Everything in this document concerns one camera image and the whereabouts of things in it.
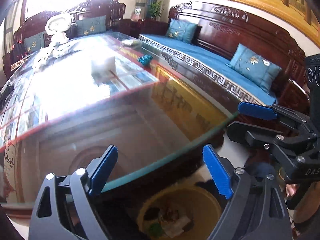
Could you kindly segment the person's right hand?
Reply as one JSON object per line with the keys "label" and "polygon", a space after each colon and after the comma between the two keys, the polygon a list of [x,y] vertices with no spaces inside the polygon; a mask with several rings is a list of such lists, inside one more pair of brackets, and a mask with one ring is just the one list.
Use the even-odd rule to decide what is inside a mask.
{"label": "person's right hand", "polygon": [[286,197],[287,198],[293,197],[296,194],[298,188],[299,188],[298,184],[286,184],[286,187],[285,187]]}

